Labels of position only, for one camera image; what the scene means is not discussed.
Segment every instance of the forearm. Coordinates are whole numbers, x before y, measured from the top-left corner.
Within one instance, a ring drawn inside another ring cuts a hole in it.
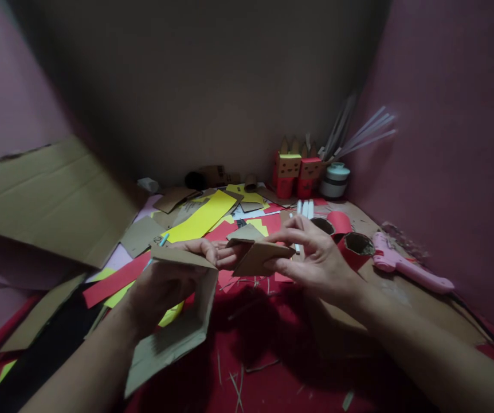
[[[443,411],[494,411],[494,361],[370,285],[349,312]]]
[[[122,301],[21,412],[108,411],[124,388],[138,340]]]

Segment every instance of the red cardboard figure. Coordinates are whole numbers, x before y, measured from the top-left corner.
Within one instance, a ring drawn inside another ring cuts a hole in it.
[[[299,199],[313,198],[317,191],[317,182],[320,177],[323,164],[317,157],[316,145],[313,143],[308,155],[306,144],[303,145],[302,158],[300,161],[299,183],[297,184],[297,197]]]

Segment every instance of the hot glue gun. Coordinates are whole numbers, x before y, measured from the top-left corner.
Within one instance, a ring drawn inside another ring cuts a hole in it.
[[[392,249],[387,237],[380,231],[373,236],[375,267],[385,272],[398,270],[406,277],[437,294],[447,294],[453,291],[453,284],[447,278],[441,278],[429,273],[421,267],[409,262],[396,250]]]

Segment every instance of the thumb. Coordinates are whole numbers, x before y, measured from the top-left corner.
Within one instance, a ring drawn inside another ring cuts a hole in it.
[[[264,263],[265,268],[277,271],[296,282],[303,281],[302,265],[302,263],[294,262],[287,258],[272,258]]]

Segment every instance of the bottle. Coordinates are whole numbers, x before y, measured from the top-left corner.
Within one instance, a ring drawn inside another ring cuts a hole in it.
[[[344,194],[350,169],[342,162],[333,162],[326,170],[326,176],[320,184],[320,193],[325,198],[336,199]]]

